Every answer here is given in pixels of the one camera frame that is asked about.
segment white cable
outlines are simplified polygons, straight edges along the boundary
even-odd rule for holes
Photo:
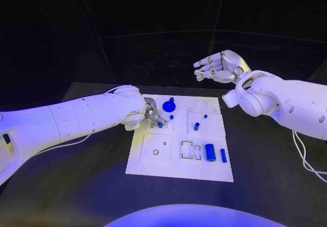
[[[55,148],[62,148],[62,147],[66,147],[66,146],[71,146],[71,145],[75,145],[75,144],[78,144],[78,143],[81,143],[81,142],[84,142],[85,140],[87,140],[87,138],[91,136],[91,134],[79,141],[79,142],[77,142],[77,143],[69,143],[69,144],[65,144],[65,145],[61,145],[61,146],[56,146],[56,147],[52,147],[52,148],[49,148],[49,149],[46,149],[46,150],[43,150],[43,151],[41,151],[39,153],[36,153],[35,155],[39,155],[39,154],[42,154],[43,152],[46,152],[46,151],[49,151],[49,150],[52,150],[52,149],[55,149]]]
[[[308,164],[308,162],[307,162],[307,160],[306,160],[306,157],[307,157],[307,149],[306,149],[306,145],[304,145],[304,143],[303,143],[303,140],[300,139],[298,134],[297,134],[297,132],[295,132],[294,130],[291,131],[291,134],[293,134],[293,141],[294,141],[294,143],[295,143],[295,146],[297,146],[297,149],[298,149],[298,153],[300,153],[301,158],[303,158],[303,166],[304,166],[304,168],[306,168],[308,171],[314,172],[314,174],[319,176],[319,178],[327,183],[327,180],[326,180],[326,179],[321,177],[321,175],[320,175],[320,174],[327,174],[327,173],[326,173],[326,172],[316,171],[314,168],[310,166],[310,164]],[[303,153],[301,153],[301,150],[300,150],[300,148],[298,148],[295,136],[297,136],[297,139],[298,139],[298,141],[300,141],[300,143],[301,143],[301,145],[303,145]]]
[[[123,87],[123,86],[126,86],[126,85],[121,85],[121,86],[114,87],[114,88],[110,89],[104,94],[110,93],[111,91],[114,91],[115,89],[118,89],[118,88]]]

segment dark table surface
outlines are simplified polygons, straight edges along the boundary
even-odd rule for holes
[[[113,87],[74,83],[64,101]],[[144,208],[189,203],[245,211],[287,226],[326,226],[327,184],[303,167],[291,130],[239,106],[229,109],[226,90],[138,88],[144,94],[219,97],[235,182],[127,175],[133,131],[118,125],[29,159],[0,196],[0,225],[98,227]],[[310,164],[327,170],[326,142],[300,137]]]

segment blue object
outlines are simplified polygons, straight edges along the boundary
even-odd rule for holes
[[[195,125],[195,131],[198,131],[198,130],[199,130],[199,126],[200,126],[200,124],[199,124],[199,123],[196,123],[196,125]]]
[[[222,159],[223,159],[223,163],[226,163],[226,154],[225,154],[225,149],[221,149],[222,152]]]
[[[176,110],[174,98],[172,97],[170,100],[163,104],[163,110],[166,112],[173,112]]]
[[[206,160],[209,162],[215,162],[216,161],[216,154],[215,154],[215,148],[213,148],[213,144],[206,144]]]

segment robotic hand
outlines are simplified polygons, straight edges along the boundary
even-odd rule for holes
[[[120,123],[128,131],[140,127],[144,119],[167,124],[156,101],[143,98],[137,87],[126,85],[114,89],[55,105],[0,112],[0,185],[48,147]]]
[[[239,105],[251,116],[268,115],[287,128],[327,140],[327,86],[252,71],[231,50],[213,54],[193,66],[200,66],[195,70],[198,81],[209,78],[236,84],[222,97],[229,108]]]

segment circular hole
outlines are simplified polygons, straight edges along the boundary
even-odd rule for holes
[[[319,122],[323,123],[324,121],[326,121],[326,117],[321,116],[321,117],[319,118]]]
[[[294,111],[294,106],[290,107],[288,113],[291,114],[293,111]]]

